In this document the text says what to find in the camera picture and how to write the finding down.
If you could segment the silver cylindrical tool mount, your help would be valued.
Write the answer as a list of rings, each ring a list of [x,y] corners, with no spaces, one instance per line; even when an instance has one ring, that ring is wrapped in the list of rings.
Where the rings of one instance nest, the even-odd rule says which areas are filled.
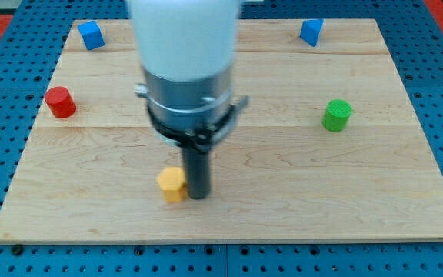
[[[155,134],[165,143],[210,152],[237,125],[249,97],[232,103],[231,68],[207,78],[177,82],[148,71],[135,94],[146,101]]]

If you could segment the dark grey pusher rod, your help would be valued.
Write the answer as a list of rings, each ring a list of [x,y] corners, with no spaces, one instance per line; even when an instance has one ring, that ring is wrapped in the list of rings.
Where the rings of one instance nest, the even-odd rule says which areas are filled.
[[[191,199],[206,198],[211,191],[209,154],[190,148],[183,148],[182,162],[188,196]]]

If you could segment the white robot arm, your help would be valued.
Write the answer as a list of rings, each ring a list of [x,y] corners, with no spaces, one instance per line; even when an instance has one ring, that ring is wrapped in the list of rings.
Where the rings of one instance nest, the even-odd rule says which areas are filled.
[[[232,101],[238,18],[229,0],[128,2],[155,132],[182,151],[188,196],[211,192],[209,153],[236,126],[248,97]]]

